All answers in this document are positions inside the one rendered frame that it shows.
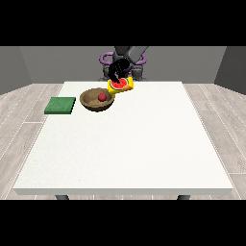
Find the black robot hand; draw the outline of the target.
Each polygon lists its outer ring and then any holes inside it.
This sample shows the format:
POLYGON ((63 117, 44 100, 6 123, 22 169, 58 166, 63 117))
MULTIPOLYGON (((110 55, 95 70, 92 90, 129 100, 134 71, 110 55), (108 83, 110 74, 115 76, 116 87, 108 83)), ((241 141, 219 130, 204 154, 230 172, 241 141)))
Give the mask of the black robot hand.
POLYGON ((130 63, 127 59, 114 61, 109 67, 109 78, 119 84, 120 79, 125 78, 129 74, 129 70, 130 63))

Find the yellow cup with melon print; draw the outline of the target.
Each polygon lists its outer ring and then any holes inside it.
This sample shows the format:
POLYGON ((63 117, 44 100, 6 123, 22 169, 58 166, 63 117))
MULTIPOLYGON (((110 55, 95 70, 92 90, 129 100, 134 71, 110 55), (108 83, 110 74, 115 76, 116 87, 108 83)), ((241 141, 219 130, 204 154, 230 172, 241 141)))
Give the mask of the yellow cup with melon print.
POLYGON ((119 83, 108 80, 108 91, 110 94, 116 94, 132 90, 134 88, 134 81, 132 77, 121 78, 119 83))

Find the brown wooden bowl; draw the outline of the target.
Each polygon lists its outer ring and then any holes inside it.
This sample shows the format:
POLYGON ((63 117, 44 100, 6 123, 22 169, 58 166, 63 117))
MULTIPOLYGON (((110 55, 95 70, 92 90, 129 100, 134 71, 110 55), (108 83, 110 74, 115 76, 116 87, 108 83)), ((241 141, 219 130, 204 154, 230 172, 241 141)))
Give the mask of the brown wooden bowl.
POLYGON ((107 110, 112 103, 114 102, 115 95, 111 95, 106 88, 91 88, 84 91, 80 95, 80 102, 81 104, 89 111, 105 111, 107 110), (106 95, 106 100, 101 102, 98 99, 100 93, 106 95))

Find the green square pad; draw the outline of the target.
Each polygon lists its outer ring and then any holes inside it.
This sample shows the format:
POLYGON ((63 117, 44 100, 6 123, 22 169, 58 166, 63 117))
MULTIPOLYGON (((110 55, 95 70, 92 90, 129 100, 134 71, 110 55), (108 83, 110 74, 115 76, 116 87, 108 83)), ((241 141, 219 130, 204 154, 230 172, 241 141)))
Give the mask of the green square pad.
POLYGON ((45 110, 45 114, 70 114, 73 110, 75 97, 51 97, 45 110))

